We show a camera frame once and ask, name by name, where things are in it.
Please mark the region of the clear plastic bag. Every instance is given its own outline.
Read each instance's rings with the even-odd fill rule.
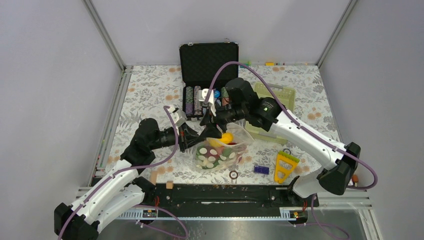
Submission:
[[[231,167],[242,160],[247,146],[255,141],[242,126],[235,123],[227,124],[226,132],[233,136],[229,144],[207,138],[192,148],[196,169],[212,172]]]

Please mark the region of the table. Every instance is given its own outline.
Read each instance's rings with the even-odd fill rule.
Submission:
[[[327,137],[339,141],[337,126],[317,66],[252,66],[252,69],[267,83],[294,88],[296,90],[294,114]],[[249,81],[252,87],[259,81],[245,68],[239,68],[239,77]],[[178,65],[133,67],[105,167],[106,171],[112,169],[120,159],[119,156],[129,145],[141,119],[156,119],[160,129],[171,126],[163,106],[181,107],[183,87],[181,68]],[[199,121],[187,121],[187,124],[199,133],[202,130]],[[298,175],[307,175],[320,168],[321,165],[315,159],[290,142],[281,145],[257,139],[247,148],[242,161],[227,169],[215,172],[199,171],[193,166],[192,155],[178,151],[167,163],[148,168],[141,175],[149,179],[151,171],[157,171],[158,183],[173,181],[181,184],[272,185],[277,184],[274,182],[277,152],[284,148],[290,149],[291,154],[300,159],[294,172],[286,179],[286,184]],[[160,162],[169,156],[171,151],[172,147],[154,150],[156,159],[153,163]],[[269,167],[269,175],[254,173],[254,165]],[[238,172],[236,180],[232,180],[229,176],[232,170]]]

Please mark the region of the yellow block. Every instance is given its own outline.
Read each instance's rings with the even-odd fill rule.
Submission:
[[[287,169],[280,164],[280,161],[286,163],[291,166],[291,168]],[[276,162],[275,162],[275,173],[274,173],[274,181],[283,184],[284,181],[289,177],[289,175],[295,170],[296,166],[299,163],[299,159],[296,157],[289,155],[283,151],[279,151],[277,154]]]

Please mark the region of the blue object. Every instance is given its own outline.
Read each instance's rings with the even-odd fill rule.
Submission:
[[[254,173],[257,173],[257,174],[266,174],[266,175],[268,175],[268,174],[270,174],[270,168],[267,167],[267,166],[255,165],[254,166],[254,169],[253,169],[253,172]]]
[[[213,96],[217,99],[217,98],[219,98],[220,97],[220,95],[221,95],[221,93],[220,93],[220,91],[218,91],[218,90],[213,90]]]

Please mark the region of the brown ring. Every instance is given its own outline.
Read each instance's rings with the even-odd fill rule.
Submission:
[[[238,173],[238,172],[236,172],[235,170],[232,170],[232,171],[230,171],[230,172],[229,172],[229,178],[230,178],[230,179],[235,180],[235,179],[237,179],[238,177],[239,177],[239,173]]]

